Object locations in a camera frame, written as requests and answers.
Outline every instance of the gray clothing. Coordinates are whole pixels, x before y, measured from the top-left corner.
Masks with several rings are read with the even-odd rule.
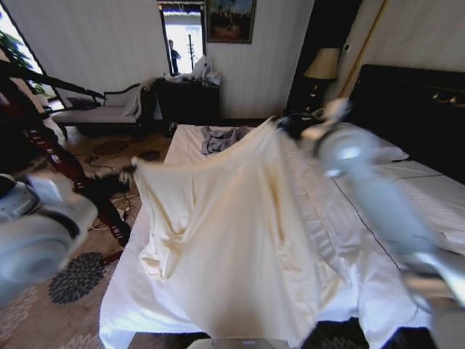
[[[202,127],[202,154],[219,153],[243,139],[248,134],[248,131],[248,127],[232,128],[226,131],[210,129],[208,126]]]

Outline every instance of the window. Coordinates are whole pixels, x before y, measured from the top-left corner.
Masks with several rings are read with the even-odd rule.
[[[159,1],[166,57],[173,76],[192,73],[205,54],[202,1]]]
[[[44,74],[39,62],[29,50],[15,24],[12,22],[8,12],[0,4],[0,47],[10,62],[20,67],[30,69],[39,74]],[[37,96],[37,100],[47,110],[57,111],[63,109],[56,91],[44,84],[27,81],[31,91]]]

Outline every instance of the sofa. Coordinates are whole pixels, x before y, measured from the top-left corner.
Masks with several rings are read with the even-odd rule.
[[[149,127],[153,123],[156,92],[153,81],[134,84],[123,91],[105,92],[103,105],[72,107],[52,113],[52,120],[68,138],[67,126],[80,129],[96,127]]]

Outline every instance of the black headboard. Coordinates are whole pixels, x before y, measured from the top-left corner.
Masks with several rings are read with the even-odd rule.
[[[345,121],[465,183],[465,73],[364,65]]]

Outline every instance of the lamp shade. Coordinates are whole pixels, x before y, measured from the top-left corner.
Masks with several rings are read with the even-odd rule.
[[[338,58],[339,49],[333,47],[320,49],[304,76],[311,79],[336,80]]]

